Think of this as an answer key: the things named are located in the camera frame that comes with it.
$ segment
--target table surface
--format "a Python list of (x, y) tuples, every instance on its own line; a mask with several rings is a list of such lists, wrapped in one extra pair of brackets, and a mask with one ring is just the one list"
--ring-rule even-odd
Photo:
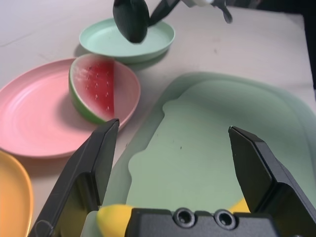
[[(158, 4), (147, 1), (150, 12)], [(41, 64), (77, 57), (80, 32), (112, 17), (112, 1), (12, 0), (0, 3), (0, 88)], [(316, 114), (315, 96), (299, 15), (230, 8), (226, 24), (213, 7), (187, 8), (180, 3), (166, 22), (176, 37), (167, 54), (132, 65), (142, 95), (137, 110), (117, 140), (114, 162), (141, 125), (163, 90), (178, 76), (193, 71), (225, 73), (283, 88), (307, 103)], [(68, 158), (19, 158), (35, 194), (33, 222), (40, 213)]]

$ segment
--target toy watermelon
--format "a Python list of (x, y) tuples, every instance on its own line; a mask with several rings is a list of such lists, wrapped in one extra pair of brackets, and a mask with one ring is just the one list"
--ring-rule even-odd
[(94, 54), (77, 58), (69, 70), (69, 94), (76, 110), (88, 121), (114, 118), (114, 60)]

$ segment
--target mint green plate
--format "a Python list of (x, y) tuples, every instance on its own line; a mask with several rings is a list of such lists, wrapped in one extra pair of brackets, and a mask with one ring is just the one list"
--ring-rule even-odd
[[(199, 114), (209, 111), (213, 114), (211, 117), (206, 115), (197, 117), (210, 120), (212, 126), (224, 125), (223, 132), (210, 133), (209, 141), (216, 142), (216, 139), (222, 139), (223, 144), (226, 144), (227, 153), (231, 152), (227, 132), (230, 125), (247, 129), (262, 138), (275, 156), (289, 169), (311, 203), (316, 206), (316, 147), (314, 146), (316, 143), (316, 117), (310, 108), (285, 90), (214, 73), (190, 73), (180, 76), (165, 90), (113, 167), (103, 205), (127, 203), (140, 207), (159, 205), (160, 208), (162, 206), (174, 208), (170, 207), (169, 203), (162, 205), (159, 203), (160, 200), (149, 197), (150, 194), (146, 189), (142, 192), (133, 189), (132, 176), (135, 174), (131, 176), (128, 166), (133, 156), (139, 156), (146, 151), (155, 133), (164, 123), (163, 106), (184, 100), (188, 101), (183, 104), (186, 110), (189, 109), (189, 104), (197, 104), (202, 110), (192, 108), (187, 111), (187, 115), (180, 117), (185, 116), (186, 119), (192, 117), (192, 121), (196, 121), (196, 111)], [(175, 124), (172, 129), (179, 129), (180, 125), (180, 123)], [(181, 129), (181, 131), (184, 132), (183, 136), (186, 136), (186, 130)], [(199, 145), (197, 139), (193, 141), (192, 146)], [(179, 151), (188, 152), (186, 149), (190, 148), (184, 143), (178, 144), (176, 139), (172, 140), (170, 144), (178, 145)], [(201, 158), (199, 155), (192, 157), (193, 159)], [(226, 159), (226, 161), (227, 167), (234, 175), (233, 166), (229, 164), (233, 158)], [(234, 186), (230, 185), (227, 192), (234, 195), (234, 201), (239, 201), (242, 195), (240, 187), (233, 178), (231, 182), (234, 182)], [(230, 200), (226, 199), (224, 201), (227, 205), (225, 205), (223, 201), (219, 202), (216, 198), (218, 197), (210, 200), (213, 205), (210, 209), (219, 206), (227, 208), (232, 204), (228, 203)], [(91, 212), (87, 216), (82, 231), (83, 237), (101, 236), (95, 223), (96, 213)]]
[(92, 53), (113, 57), (122, 63), (140, 63), (166, 52), (174, 37), (174, 29), (159, 22), (148, 29), (141, 44), (132, 44), (121, 35), (111, 18), (84, 29), (79, 40), (82, 47)]

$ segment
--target yellow plate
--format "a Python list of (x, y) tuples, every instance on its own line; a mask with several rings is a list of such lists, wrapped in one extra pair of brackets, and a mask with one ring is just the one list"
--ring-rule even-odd
[(0, 151), (0, 236), (26, 237), (33, 214), (31, 180), (18, 160)]

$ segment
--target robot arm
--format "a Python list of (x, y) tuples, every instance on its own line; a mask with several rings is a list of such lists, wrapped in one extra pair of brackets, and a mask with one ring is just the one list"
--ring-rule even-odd
[[(223, 11), (225, 21), (231, 23), (232, 15), (226, 8), (226, 0), (182, 0), (188, 7), (212, 5)], [(141, 43), (147, 28), (155, 25), (175, 8), (180, 0), (161, 0), (149, 16), (144, 0), (115, 0), (113, 16), (118, 30), (131, 43)]]

